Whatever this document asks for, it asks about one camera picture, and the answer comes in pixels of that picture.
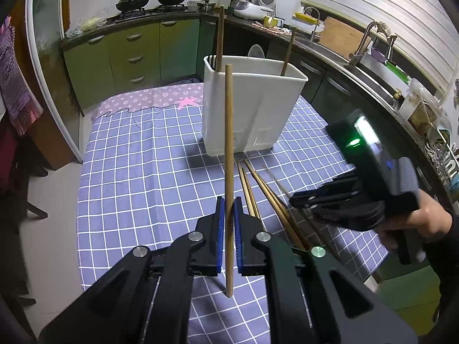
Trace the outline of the person's right hand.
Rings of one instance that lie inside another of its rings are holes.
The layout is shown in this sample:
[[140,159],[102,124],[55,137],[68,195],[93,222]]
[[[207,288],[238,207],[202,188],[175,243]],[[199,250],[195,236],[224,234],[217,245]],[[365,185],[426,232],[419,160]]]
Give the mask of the person's right hand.
[[416,230],[424,239],[434,240],[445,236],[452,227],[452,217],[428,193],[419,190],[419,209],[407,215],[385,220],[376,228],[382,244],[390,250],[398,245],[392,236],[393,231]]

